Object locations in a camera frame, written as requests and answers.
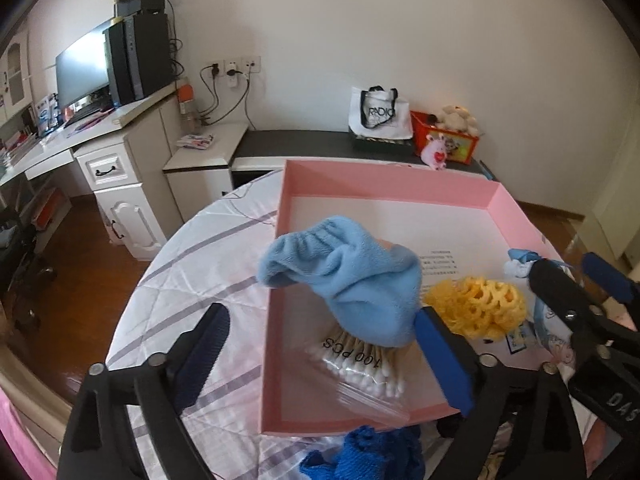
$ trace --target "baseboard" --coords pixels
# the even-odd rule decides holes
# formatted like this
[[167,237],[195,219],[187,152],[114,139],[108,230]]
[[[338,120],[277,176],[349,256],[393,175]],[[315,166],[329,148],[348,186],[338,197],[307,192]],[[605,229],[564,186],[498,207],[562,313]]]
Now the baseboard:
[[571,218],[572,220],[584,220],[584,215],[578,213],[572,213],[571,211],[565,211],[563,209],[556,209],[555,207],[549,207],[546,205],[532,204],[529,202],[521,202],[518,200],[518,205],[523,209],[528,209],[532,212],[539,212],[544,214],[551,214],[555,216],[563,216],[564,218]]

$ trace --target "white tote bag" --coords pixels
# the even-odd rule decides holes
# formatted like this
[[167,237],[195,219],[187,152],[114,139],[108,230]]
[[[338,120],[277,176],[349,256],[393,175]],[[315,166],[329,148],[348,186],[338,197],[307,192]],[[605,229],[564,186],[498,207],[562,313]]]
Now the white tote bag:
[[398,97],[398,90],[382,86],[369,90],[351,89],[349,127],[358,136],[375,139],[411,139],[409,103]]

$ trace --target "metal screw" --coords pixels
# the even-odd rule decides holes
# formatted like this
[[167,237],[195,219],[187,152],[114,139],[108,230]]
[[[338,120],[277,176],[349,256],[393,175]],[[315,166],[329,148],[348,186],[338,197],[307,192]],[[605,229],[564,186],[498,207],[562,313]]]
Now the metal screw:
[[542,369],[549,375],[555,375],[558,373],[558,367],[553,363],[544,363]]
[[589,310],[591,310],[596,316],[603,316],[604,312],[597,305],[589,305]]
[[596,352],[598,353],[598,355],[600,357],[602,357],[603,359],[611,359],[611,350],[609,350],[606,346],[604,345],[598,345],[596,346]]
[[162,366],[166,362],[166,355],[162,352],[157,352],[149,356],[147,360],[149,366]]
[[95,363],[89,366],[89,375],[100,375],[104,371],[104,365],[102,363]]
[[486,366],[487,368],[493,368],[498,364],[498,359],[495,355],[492,354],[482,354],[480,356],[480,364],[482,366]]

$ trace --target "blue gripper pad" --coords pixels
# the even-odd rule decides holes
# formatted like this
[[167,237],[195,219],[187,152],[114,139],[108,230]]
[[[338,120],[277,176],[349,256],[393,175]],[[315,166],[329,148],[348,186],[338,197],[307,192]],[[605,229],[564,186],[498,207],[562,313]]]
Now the blue gripper pad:
[[209,307],[191,333],[183,334],[191,337],[193,347],[184,357],[175,375],[176,413],[182,413],[198,400],[202,387],[229,336],[230,323],[226,306],[215,303]]
[[475,405],[473,393],[478,355],[462,336],[449,331],[430,306],[416,314],[414,326],[418,345],[449,406],[468,416]]
[[582,272],[589,276],[618,303],[631,304],[638,294],[638,284],[594,253],[582,257]]

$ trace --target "plastic bag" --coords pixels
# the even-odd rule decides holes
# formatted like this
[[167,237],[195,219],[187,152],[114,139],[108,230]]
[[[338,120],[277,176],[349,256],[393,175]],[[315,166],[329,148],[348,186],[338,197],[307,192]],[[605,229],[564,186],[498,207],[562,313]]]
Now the plastic bag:
[[335,325],[322,341],[308,348],[317,368],[337,381],[338,401],[350,411],[391,427],[409,420],[402,402],[406,389],[407,348],[382,348],[361,341]]

